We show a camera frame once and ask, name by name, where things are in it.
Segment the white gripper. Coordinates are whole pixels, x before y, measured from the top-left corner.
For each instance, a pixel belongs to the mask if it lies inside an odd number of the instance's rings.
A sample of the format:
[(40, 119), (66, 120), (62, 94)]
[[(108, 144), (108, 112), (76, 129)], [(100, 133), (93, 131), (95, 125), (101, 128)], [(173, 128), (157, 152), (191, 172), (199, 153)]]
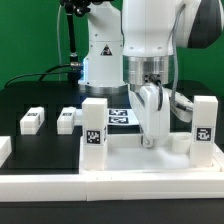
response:
[(176, 92), (176, 105), (170, 103), (172, 91), (153, 83), (141, 86), (138, 92), (128, 90), (130, 106), (139, 122), (141, 144), (150, 148), (156, 140), (170, 134), (170, 112), (181, 121), (189, 123), (192, 119), (193, 103), (183, 94)]

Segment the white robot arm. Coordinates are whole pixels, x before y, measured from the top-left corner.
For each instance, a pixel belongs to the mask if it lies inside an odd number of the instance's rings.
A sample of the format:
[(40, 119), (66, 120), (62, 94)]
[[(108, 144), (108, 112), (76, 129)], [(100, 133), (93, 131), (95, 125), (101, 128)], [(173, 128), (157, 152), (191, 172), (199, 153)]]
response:
[(176, 96), (177, 49), (203, 49), (224, 30), (221, 0), (90, 0), (89, 52), (80, 87), (95, 94), (128, 88), (142, 145), (170, 133), (170, 113), (189, 122), (192, 108)]

